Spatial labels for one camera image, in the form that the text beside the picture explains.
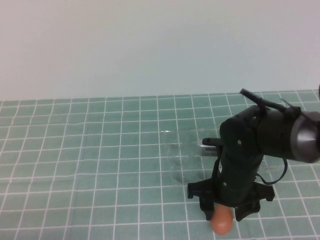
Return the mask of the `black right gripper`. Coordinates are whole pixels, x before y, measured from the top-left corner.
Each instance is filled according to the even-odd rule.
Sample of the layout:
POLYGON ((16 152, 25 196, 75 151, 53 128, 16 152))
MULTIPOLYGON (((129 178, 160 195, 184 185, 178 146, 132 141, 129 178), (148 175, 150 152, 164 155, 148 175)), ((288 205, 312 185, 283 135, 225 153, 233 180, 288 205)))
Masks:
POLYGON ((272 201, 273 187, 256 183, 256 174, 263 155, 231 157, 223 153, 214 164, 211 178, 187 185, 187 197, 199 197, 199 206, 210 221, 215 212, 215 203, 235 208, 235 219, 240 222, 260 211, 260 200, 272 201))

